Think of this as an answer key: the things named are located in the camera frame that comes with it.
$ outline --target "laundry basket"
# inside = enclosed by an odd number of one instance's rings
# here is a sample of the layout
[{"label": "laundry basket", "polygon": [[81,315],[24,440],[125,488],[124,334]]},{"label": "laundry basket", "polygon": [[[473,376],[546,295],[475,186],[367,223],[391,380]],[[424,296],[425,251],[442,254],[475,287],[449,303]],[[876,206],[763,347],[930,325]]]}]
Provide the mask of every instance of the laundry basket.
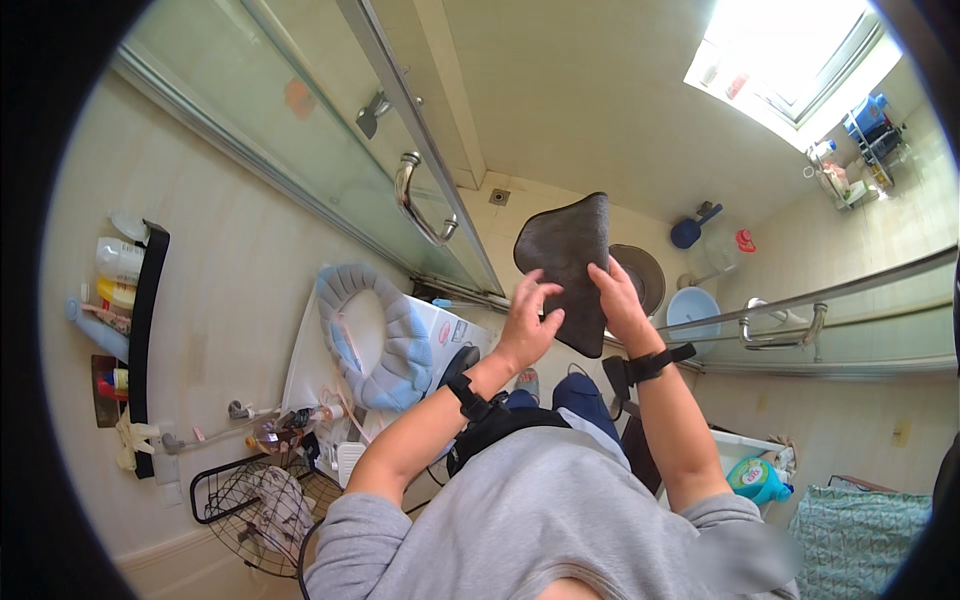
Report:
[{"label": "laundry basket", "polygon": [[190,483],[198,523],[247,566],[292,579],[304,534],[341,493],[295,452],[257,454],[198,473]]}]

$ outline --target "window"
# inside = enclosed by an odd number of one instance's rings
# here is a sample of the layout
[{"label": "window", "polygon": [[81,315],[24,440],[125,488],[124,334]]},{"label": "window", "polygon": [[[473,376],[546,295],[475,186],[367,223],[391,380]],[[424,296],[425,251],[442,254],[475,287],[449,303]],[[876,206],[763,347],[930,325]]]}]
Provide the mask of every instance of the window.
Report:
[{"label": "window", "polygon": [[718,0],[684,80],[799,129],[882,35],[865,0]]}]

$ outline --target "floor drain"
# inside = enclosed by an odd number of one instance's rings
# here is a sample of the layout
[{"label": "floor drain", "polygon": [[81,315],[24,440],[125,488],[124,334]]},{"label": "floor drain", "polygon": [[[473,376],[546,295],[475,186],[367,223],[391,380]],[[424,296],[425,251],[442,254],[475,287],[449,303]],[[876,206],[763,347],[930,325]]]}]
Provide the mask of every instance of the floor drain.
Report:
[{"label": "floor drain", "polygon": [[510,192],[506,190],[494,188],[493,192],[490,194],[490,204],[506,206],[508,200],[510,200]]}]

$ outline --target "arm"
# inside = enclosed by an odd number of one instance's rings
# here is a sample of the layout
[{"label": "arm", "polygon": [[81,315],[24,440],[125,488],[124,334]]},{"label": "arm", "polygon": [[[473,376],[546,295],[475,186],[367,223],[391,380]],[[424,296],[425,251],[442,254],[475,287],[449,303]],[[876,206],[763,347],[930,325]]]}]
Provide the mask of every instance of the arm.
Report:
[{"label": "arm", "polygon": [[[594,264],[588,272],[600,289],[607,328],[623,343],[627,357],[633,360],[663,352],[666,344],[647,320],[630,277],[616,260],[611,256],[609,274]],[[660,377],[640,382],[636,393],[643,433],[673,512],[708,496],[732,492],[720,468],[716,442],[677,366],[668,365]]]},{"label": "arm", "polygon": [[[563,290],[555,283],[538,285],[542,275],[543,271],[537,269],[517,285],[499,344],[466,371],[472,380],[470,388],[486,401],[547,352],[564,322],[562,309],[540,322],[538,311],[543,299]],[[460,400],[443,386],[373,439],[357,462],[345,493],[369,493],[399,507],[407,484],[466,424],[467,418],[460,413]]]}]

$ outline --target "black cloth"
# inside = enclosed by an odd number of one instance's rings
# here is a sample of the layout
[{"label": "black cloth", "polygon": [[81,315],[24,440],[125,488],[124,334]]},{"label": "black cloth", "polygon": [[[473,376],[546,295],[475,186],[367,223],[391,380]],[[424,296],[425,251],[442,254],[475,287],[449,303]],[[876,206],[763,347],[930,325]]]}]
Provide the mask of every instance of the black cloth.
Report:
[{"label": "black cloth", "polygon": [[587,275],[596,263],[607,271],[609,215],[607,194],[596,192],[580,202],[548,210],[527,220],[514,244],[514,263],[523,273],[543,269],[543,281],[564,291],[549,296],[543,314],[556,308],[566,319],[555,336],[587,358],[603,352],[607,317],[600,308],[600,290]]}]

